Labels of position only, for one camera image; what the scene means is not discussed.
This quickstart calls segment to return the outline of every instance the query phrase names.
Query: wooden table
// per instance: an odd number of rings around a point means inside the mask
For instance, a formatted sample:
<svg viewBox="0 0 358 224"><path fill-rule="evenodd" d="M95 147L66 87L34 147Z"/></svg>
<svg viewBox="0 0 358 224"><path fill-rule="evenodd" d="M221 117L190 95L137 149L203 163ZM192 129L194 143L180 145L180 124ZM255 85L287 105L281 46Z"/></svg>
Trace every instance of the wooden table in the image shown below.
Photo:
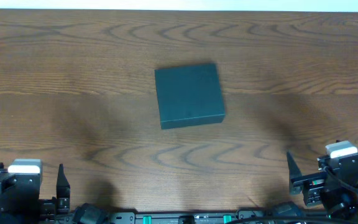
<svg viewBox="0 0 358 224"><path fill-rule="evenodd" d="M222 124L161 130L154 69L216 62ZM0 10L0 162L60 163L71 205L235 210L287 200L358 146L358 14Z"/></svg>

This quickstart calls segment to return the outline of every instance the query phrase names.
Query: teal box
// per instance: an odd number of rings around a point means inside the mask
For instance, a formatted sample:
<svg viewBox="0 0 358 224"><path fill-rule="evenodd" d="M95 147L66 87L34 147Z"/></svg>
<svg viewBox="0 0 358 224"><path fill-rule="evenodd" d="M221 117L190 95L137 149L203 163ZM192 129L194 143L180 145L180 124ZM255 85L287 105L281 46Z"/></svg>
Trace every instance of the teal box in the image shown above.
<svg viewBox="0 0 358 224"><path fill-rule="evenodd" d="M215 64L155 71L162 129L221 123L224 103Z"/></svg>

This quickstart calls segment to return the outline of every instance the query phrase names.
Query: wood grain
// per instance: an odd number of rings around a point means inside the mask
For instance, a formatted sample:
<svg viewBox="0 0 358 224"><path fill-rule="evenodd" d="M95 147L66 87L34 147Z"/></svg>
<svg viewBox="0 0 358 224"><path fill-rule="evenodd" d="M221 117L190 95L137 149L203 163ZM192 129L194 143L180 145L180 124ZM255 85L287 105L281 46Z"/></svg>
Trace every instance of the wood grain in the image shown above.
<svg viewBox="0 0 358 224"><path fill-rule="evenodd" d="M162 131L154 69L215 62L222 124ZM0 10L0 162L64 163L72 208L235 210L358 146L358 14Z"/></svg>

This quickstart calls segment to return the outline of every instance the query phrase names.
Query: white wall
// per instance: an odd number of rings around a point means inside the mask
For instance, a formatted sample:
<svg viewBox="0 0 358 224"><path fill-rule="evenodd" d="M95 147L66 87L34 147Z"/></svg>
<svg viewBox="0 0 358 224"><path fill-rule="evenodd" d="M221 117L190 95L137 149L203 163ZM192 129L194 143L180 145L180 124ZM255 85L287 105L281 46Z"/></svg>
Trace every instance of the white wall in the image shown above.
<svg viewBox="0 0 358 224"><path fill-rule="evenodd" d="M0 0L0 8L358 12L358 0Z"/></svg>

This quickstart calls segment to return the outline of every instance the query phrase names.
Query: cable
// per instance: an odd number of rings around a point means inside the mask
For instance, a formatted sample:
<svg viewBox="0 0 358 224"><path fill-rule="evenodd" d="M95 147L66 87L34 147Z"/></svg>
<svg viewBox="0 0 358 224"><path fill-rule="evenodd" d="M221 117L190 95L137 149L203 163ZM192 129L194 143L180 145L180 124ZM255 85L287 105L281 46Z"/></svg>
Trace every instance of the cable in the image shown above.
<svg viewBox="0 0 358 224"><path fill-rule="evenodd" d="M262 221L288 221L288 222L311 222L311 223L324 223L324 224L355 224L357 222L350 222L348 220L341 220L337 218L318 218L318 217L254 217L242 218L228 222L226 224L240 224L249 222L262 222Z"/></svg>
<svg viewBox="0 0 358 224"><path fill-rule="evenodd" d="M344 188L346 188L347 190L350 190L351 192L354 192L358 195L358 189L343 182L341 179L339 179L335 174L334 172L330 169L329 166L324 166L323 167L323 170L328 174L328 176L330 176L332 179L338 181L340 183L340 185Z"/></svg>

